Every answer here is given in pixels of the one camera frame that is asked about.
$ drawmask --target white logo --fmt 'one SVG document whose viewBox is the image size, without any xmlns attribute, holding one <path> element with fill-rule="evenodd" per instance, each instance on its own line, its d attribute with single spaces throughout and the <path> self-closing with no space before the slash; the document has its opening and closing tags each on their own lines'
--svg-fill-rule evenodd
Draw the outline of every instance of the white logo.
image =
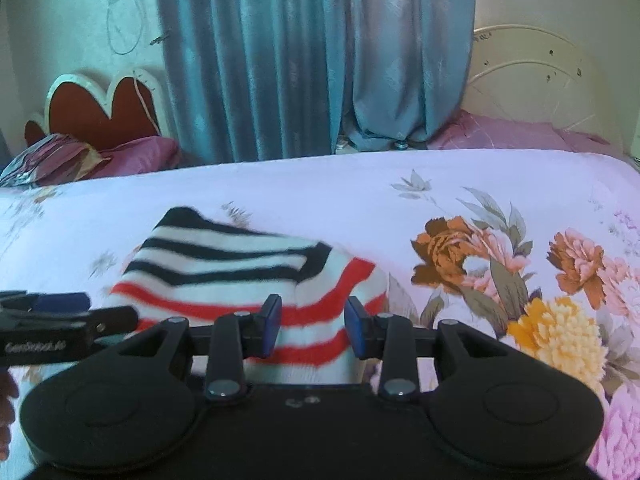
<svg viewBox="0 0 640 480">
<path fill-rule="evenodd" d="M 47 343 L 7 343 L 4 352 L 7 354 L 23 354 L 27 352 L 59 352 L 66 348 L 66 341 L 49 341 Z"/>
</svg>

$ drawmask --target red headboard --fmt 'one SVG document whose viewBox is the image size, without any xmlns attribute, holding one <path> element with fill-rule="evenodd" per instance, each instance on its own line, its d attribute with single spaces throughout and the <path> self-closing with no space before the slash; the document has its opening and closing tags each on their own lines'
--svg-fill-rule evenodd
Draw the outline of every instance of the red headboard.
<svg viewBox="0 0 640 480">
<path fill-rule="evenodd" d="M 31 146 L 50 133 L 68 134 L 107 150 L 141 137 L 169 136 L 158 91 L 158 82 L 140 69 L 114 78 L 106 92 L 83 75 L 62 75 L 49 89 L 44 117 L 25 124 L 24 139 Z"/>
</svg>

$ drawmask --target human hand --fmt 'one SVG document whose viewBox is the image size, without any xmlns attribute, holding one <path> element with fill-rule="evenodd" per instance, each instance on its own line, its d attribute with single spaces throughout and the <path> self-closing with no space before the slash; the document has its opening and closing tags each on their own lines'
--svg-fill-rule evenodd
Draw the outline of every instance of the human hand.
<svg viewBox="0 0 640 480">
<path fill-rule="evenodd" d="M 9 426 L 15 422 L 15 410 L 10 397 L 18 398 L 18 385 L 9 370 L 0 368 L 0 462 L 9 458 Z"/>
</svg>

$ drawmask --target red stripe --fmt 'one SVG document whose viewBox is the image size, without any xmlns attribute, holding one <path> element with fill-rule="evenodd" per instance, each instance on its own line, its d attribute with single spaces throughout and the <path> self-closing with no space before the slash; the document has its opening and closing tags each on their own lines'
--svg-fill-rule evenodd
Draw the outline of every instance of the red stripe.
<svg viewBox="0 0 640 480">
<path fill-rule="evenodd" d="M 373 272 L 374 265 L 365 260 L 354 258 L 344 268 L 337 285 L 326 293 L 320 301 L 309 306 L 298 307 L 283 305 L 282 326 L 305 326 L 313 323 L 330 321 L 340 316 L 344 302 L 360 282 L 366 280 Z M 187 303 L 156 296 L 147 288 L 135 282 L 119 282 L 112 289 L 114 294 L 128 296 L 132 300 L 141 301 L 186 317 L 214 321 L 220 316 L 231 314 L 236 310 L 257 312 L 261 305 L 225 306 L 207 303 Z"/>
<path fill-rule="evenodd" d="M 365 310 L 374 316 L 382 311 L 385 298 L 385 294 L 374 298 L 364 306 Z M 153 319 L 141 319 L 138 330 L 145 330 L 156 323 L 157 321 Z M 305 348 L 279 347 L 268 359 L 252 359 L 252 361 L 262 364 L 322 366 L 337 359 L 348 347 L 347 332 L 345 329 L 340 329 L 329 341 L 316 343 Z"/>
</svg>

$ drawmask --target headboard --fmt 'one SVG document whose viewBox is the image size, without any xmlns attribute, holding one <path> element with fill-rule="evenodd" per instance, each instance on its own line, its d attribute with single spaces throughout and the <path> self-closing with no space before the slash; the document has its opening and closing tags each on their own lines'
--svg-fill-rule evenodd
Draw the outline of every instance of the headboard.
<svg viewBox="0 0 640 480">
<path fill-rule="evenodd" d="M 604 76 L 578 46 L 542 28 L 477 29 L 462 108 L 495 119 L 552 123 L 622 148 Z"/>
<path fill-rule="evenodd" d="M 57 78 L 44 105 L 25 124 L 24 140 L 31 146 L 50 133 L 68 134 L 97 150 L 161 135 L 172 137 L 159 82 L 142 69 L 119 73 L 105 92 L 81 74 Z"/>
</svg>

